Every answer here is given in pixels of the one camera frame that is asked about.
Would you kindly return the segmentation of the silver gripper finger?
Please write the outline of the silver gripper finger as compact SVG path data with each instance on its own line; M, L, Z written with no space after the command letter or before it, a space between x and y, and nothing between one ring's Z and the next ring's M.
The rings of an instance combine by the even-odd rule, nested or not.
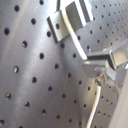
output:
M128 62L128 49L107 49L89 53L88 59L83 63L83 68L88 77L94 78L98 73L103 72L109 78L115 80L116 68L125 62Z

